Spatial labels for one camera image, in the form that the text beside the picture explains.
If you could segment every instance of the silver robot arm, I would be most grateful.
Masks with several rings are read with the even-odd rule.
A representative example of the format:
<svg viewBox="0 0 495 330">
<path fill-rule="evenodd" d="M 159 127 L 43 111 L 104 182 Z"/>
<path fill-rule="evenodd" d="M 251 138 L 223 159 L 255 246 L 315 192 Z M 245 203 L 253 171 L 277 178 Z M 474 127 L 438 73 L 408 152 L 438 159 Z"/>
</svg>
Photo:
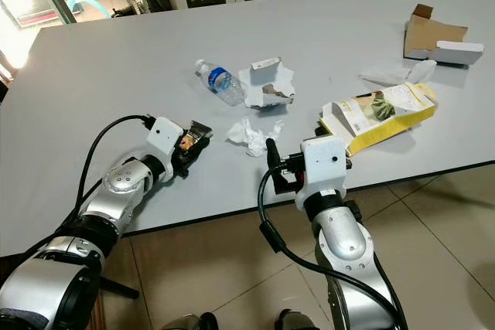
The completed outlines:
<svg viewBox="0 0 495 330">
<path fill-rule="evenodd" d="M 177 124 L 157 118 L 148 154 L 111 169 L 78 215 L 14 270 L 0 289 L 2 330 L 85 328 L 105 259 L 144 195 L 173 177 L 172 155 L 183 135 Z"/>
<path fill-rule="evenodd" d="M 312 223 L 319 266 L 366 284 L 395 308 L 398 299 L 377 262 L 373 239 L 362 224 L 359 209 L 355 203 L 343 201 L 344 179 L 350 167 L 343 140 L 329 135 L 312 138 L 301 144 L 301 153 L 283 159 L 272 140 L 267 141 L 267 147 L 269 167 L 280 169 L 272 174 L 275 192 L 296 191 L 295 204 Z M 294 173 L 296 181 L 288 182 L 281 171 Z M 272 229 L 261 225 L 273 247 L 279 236 L 270 236 Z M 396 318 L 369 293 L 329 275 L 326 279 L 336 330 L 395 328 Z"/>
</svg>

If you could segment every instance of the tiled floor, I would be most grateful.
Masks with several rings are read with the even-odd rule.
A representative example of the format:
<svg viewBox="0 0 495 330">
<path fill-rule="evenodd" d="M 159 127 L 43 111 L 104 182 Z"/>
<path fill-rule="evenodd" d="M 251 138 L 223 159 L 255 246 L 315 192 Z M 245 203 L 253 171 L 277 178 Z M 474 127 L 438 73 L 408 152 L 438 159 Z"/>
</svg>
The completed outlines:
<svg viewBox="0 0 495 330">
<path fill-rule="evenodd" d="M 495 329 L 495 165 L 349 194 L 359 202 L 410 329 Z M 294 206 L 270 211 L 292 249 L 314 260 Z M 333 328 L 324 277 L 274 254 L 255 213 L 123 239 L 105 273 L 139 288 L 104 294 L 107 329 L 160 329 L 212 311 L 220 329 L 269 330 L 283 308 Z"/>
</svg>

